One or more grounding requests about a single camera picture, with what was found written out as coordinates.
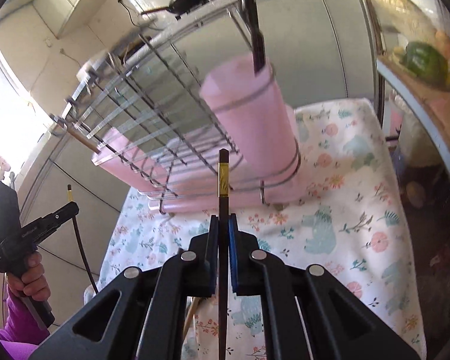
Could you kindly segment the purple sleeve forearm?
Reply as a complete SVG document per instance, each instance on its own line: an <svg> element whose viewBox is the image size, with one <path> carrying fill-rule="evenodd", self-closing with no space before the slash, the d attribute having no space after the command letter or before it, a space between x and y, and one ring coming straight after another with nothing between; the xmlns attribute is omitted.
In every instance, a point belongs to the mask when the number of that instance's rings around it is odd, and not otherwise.
<svg viewBox="0 0 450 360"><path fill-rule="evenodd" d="M45 341L50 332L41 329L20 297L9 294L8 318L0 329L0 342L15 360L26 360Z"/></svg>

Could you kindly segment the person's left hand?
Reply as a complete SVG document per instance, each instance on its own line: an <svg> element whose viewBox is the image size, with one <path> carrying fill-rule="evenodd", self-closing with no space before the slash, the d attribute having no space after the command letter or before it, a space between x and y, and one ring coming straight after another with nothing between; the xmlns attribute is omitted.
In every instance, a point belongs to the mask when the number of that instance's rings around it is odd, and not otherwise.
<svg viewBox="0 0 450 360"><path fill-rule="evenodd" d="M28 258L28 270L21 276L7 275L9 291L17 297L25 295L37 302L45 302L51 296L48 281L44 276L42 256L34 252Z"/></svg>

